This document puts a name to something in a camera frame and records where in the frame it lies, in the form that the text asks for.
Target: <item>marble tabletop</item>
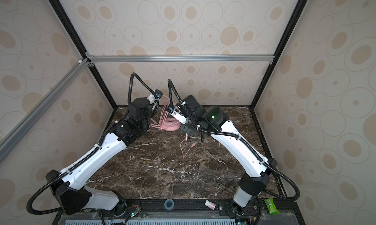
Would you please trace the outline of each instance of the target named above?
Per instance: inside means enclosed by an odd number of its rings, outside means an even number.
[[[239,132],[264,154],[248,107],[221,107]],[[112,123],[120,119],[126,107],[119,107]],[[153,117],[159,120],[158,113]],[[182,158],[180,143],[185,133],[161,131],[151,128],[127,149],[105,163],[87,182],[101,190],[116,190],[126,199],[197,199],[232,198],[243,167],[218,141],[195,133],[182,143],[184,154],[194,142],[186,157]],[[270,175],[267,189],[278,194],[275,179]],[[262,192],[260,198],[272,196]]]

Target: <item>wall panel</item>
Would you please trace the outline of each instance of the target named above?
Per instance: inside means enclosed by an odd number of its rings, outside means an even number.
[[[32,215],[26,203],[47,182],[50,170],[60,171],[90,150],[99,139],[112,108],[85,69],[0,163],[0,224],[52,223],[56,213]],[[59,207],[45,190],[34,208]]]
[[[308,225],[376,218],[375,13],[376,0],[310,0],[255,109]]]
[[[129,76],[136,72],[152,89],[168,96],[167,79],[179,95],[193,95],[200,104],[249,105],[268,67],[268,61],[97,63],[117,104],[127,104]],[[138,81],[132,100],[149,93]]]
[[[0,0],[0,140],[81,58],[46,0]]]
[[[62,0],[92,55],[273,54],[298,0]]]

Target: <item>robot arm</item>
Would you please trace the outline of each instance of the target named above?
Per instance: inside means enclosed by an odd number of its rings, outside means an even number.
[[[266,188],[271,171],[265,164],[275,168],[277,162],[273,158],[266,158],[253,148],[219,107],[211,106],[208,110],[205,110],[192,95],[181,100],[176,106],[180,112],[176,112],[176,107],[171,106],[167,107],[167,111],[170,110],[169,113],[173,116],[184,115],[185,122],[181,122],[180,128],[182,131],[189,135],[193,135],[196,129],[208,133],[225,146],[245,169],[246,172],[239,181],[238,190],[233,198],[233,210],[240,214],[248,201]]]
[[[82,209],[112,210],[113,214],[124,211],[125,203],[116,192],[106,192],[85,186],[89,178],[109,159],[126,149],[137,138],[146,134],[150,119],[156,113],[159,98],[163,93],[154,91],[148,98],[137,98],[128,104],[129,118],[122,118],[107,129],[99,144],[60,172],[52,170],[46,175],[47,184],[38,190],[28,201],[26,209],[32,214],[53,213],[60,209],[66,214],[74,214]],[[37,211],[32,208],[35,198],[50,187],[61,208]]]

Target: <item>pink cable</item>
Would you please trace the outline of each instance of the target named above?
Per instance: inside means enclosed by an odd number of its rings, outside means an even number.
[[[189,150],[190,150],[191,148],[193,148],[196,144],[197,144],[197,142],[194,142],[194,143],[192,144],[192,146],[188,149],[187,153],[184,155],[183,159],[187,156]]]
[[[161,111],[161,117],[159,118],[159,123],[157,124],[154,120],[152,120],[153,122],[155,122],[155,124],[151,123],[150,126],[154,128],[158,128],[159,130],[167,130],[167,131],[178,130],[181,126],[181,123],[175,118],[167,118],[168,112],[166,111],[166,107],[170,103],[170,98],[165,95],[163,96],[168,99],[168,102],[167,104],[163,105],[163,108]]]
[[[182,143],[184,141],[187,141],[188,140],[188,134],[185,134],[185,139],[183,139],[183,141],[180,143],[180,150],[182,151],[182,156],[183,156],[183,159],[184,159],[184,152],[183,152],[183,148],[182,148]]]

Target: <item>ventilation grille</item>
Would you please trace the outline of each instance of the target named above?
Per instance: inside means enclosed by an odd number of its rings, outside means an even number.
[[[123,219],[106,220],[106,225],[123,222]],[[102,225],[100,219],[66,220],[65,225]],[[235,225],[235,219],[137,219],[127,221],[127,225]]]

